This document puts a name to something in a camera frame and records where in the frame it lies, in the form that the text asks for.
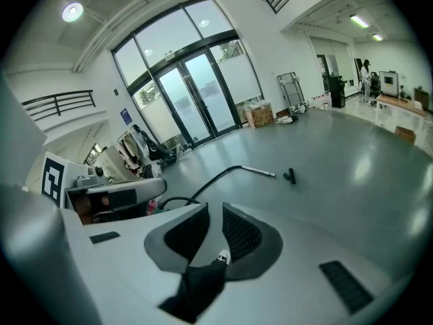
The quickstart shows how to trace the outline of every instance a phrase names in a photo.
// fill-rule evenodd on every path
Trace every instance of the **black cloth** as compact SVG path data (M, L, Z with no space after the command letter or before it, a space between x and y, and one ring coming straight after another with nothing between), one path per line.
M227 264L218 260L203 267L188 267L176 296L164 301L160 309L186 322L194 323L224 288L226 268Z

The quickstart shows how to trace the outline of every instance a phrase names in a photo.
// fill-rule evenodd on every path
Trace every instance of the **desk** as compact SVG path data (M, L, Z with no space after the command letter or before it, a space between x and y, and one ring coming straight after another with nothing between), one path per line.
M378 102L378 104L376 108L376 118L374 120L375 125L379 125L379 111L380 111L379 104L392 106L393 108L396 108L396 110L392 111L392 118L396 126L398 125L399 111L407 112L413 116L416 116L419 119L419 126L418 129L416 129L415 131L415 134L417 136L415 140L415 145L419 146L421 143L421 133L424 126L424 118L426 117L426 113L423 110L418 110L417 108L415 108L414 102L409 100L404 102L402 100L397 99L396 97L391 97L391 96L381 94L376 98L376 101Z

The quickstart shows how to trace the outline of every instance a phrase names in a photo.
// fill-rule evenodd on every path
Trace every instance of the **ceiling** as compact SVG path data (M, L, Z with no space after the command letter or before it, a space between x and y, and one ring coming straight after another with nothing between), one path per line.
M361 28L350 19L356 14L368 23ZM352 37L355 42L374 42L379 34L393 41L414 41L412 28L392 0L323 0L297 24L316 26Z
M88 125L45 144L27 176L26 186L32 190L38 188L41 182L41 168L45 152L53 153L76 163L83 163L88 153L90 153L90 149L96 143L97 133L106 127L104 125L108 124L108 121L104 121Z
M62 20L62 10L73 1L82 3L85 11L78 20L67 23ZM133 13L134 7L142 8L152 1L40 0L18 31L3 65L8 73L48 68L77 70L89 45L104 37L101 30L114 30L122 18Z

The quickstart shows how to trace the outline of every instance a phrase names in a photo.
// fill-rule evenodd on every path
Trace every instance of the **ceiling light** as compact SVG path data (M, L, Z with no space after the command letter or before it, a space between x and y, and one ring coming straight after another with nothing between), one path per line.
M368 24L366 22L364 22L362 19L360 19L360 17L353 15L353 16L350 16L350 19L353 20L354 22L356 22L361 27L368 28Z
M206 28L209 25L209 19L203 19L200 23L198 23L198 26L200 28Z
M73 22L80 18L83 10L83 5L80 3L70 3L63 9L62 18L65 22Z

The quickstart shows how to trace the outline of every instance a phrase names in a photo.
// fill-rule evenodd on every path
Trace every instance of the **door frame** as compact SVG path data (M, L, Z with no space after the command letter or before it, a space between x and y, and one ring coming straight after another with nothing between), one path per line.
M209 64L214 72L215 78L218 81L218 84L221 88L221 91L223 92L225 101L229 107L231 116L233 118L233 126L228 127L222 131L218 131L215 127L215 124L213 123L212 117L204 103L204 100L202 96L200 95L200 92L197 88L197 85L195 84L194 80L191 77L191 74L188 71L188 68L186 66L186 62L189 60L192 60L198 56L205 55L206 59L209 61ZM183 121L179 114L177 113L177 110L172 103L170 97L168 96L164 85L162 85L160 78L170 71L177 69L179 71L179 74L181 75L181 78L183 80L183 83L185 84L194 104L196 105L196 108L203 120L204 125L206 126L209 137L206 137L204 139L201 139L198 142L195 142L192 140L191 135L189 134L186 126L183 124ZM185 137L187 143L191 144L193 148L198 147L202 144L205 144L206 142L212 141L215 138L218 138L222 135L225 135L226 133L232 132L236 129L239 129L242 127L242 123L240 121L240 118L237 114L237 110L235 107L235 103L233 101L233 98L231 97L227 84L221 74L221 71L219 70L218 65L216 64L216 61L212 55L212 52L210 51L209 47L205 47L204 49L197 50L196 52L192 54L188 54L187 56L183 58L179 58L175 63L170 64L169 66L163 68L162 70L158 71L154 75L154 80L157 82L157 86L160 88L161 96L164 99L166 105L168 106L168 109L170 110L170 113L175 120L177 126L179 127L179 130L181 131L182 135Z

